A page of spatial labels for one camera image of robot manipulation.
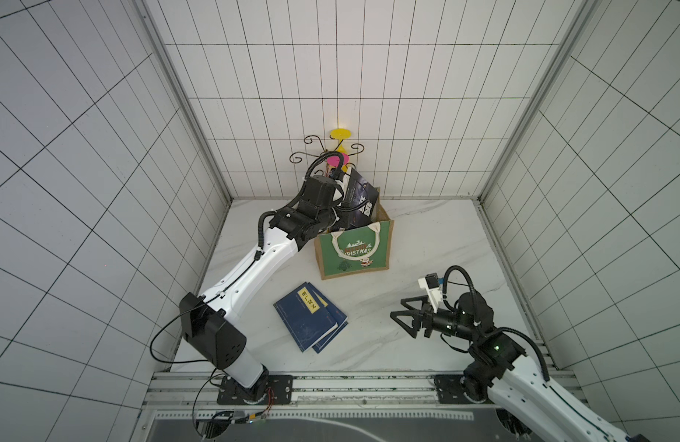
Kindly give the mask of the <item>burlap Christmas canvas bag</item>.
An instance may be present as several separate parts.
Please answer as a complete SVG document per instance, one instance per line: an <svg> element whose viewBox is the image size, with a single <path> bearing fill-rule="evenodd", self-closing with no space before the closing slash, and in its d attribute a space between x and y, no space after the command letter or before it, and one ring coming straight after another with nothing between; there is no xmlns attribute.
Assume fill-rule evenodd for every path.
<svg viewBox="0 0 680 442"><path fill-rule="evenodd" d="M356 276L390 268L395 221L380 203L373 222L362 228L323 233L314 240L321 280Z"/></svg>

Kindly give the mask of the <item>blue book with label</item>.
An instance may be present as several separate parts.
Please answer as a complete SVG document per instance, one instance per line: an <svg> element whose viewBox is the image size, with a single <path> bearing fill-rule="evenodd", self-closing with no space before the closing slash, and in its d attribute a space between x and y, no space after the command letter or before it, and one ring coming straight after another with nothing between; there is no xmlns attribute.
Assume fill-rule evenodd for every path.
<svg viewBox="0 0 680 442"><path fill-rule="evenodd" d="M315 287L306 282L274 303L274 308L301 353L335 332L340 323L321 301Z"/></svg>

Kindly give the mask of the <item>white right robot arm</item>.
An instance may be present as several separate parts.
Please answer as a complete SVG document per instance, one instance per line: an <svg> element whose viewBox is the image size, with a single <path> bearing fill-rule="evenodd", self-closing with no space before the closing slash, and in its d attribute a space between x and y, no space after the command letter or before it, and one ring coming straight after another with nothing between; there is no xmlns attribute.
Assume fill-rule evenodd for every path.
<svg viewBox="0 0 680 442"><path fill-rule="evenodd" d="M643 441L607 422L549 374L536 342L494 324L494 311L460 265L418 281L424 295L404 298L391 319L410 336L456 337L472 363L459 384L470 403L492 401L544 441Z"/></svg>

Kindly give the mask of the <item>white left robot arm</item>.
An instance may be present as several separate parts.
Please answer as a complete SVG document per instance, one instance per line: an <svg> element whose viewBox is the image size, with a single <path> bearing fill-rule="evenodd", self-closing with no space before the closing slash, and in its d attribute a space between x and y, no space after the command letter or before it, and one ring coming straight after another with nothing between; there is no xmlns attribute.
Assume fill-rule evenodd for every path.
<svg viewBox="0 0 680 442"><path fill-rule="evenodd" d="M247 401L266 395L269 372L246 349L238 329L242 312L253 296L309 241L329 230L348 207L341 206L344 155L328 151L311 163L299 192L277 210L262 213L257 223L257 245L216 285L180 301L182 339L233 381Z"/></svg>

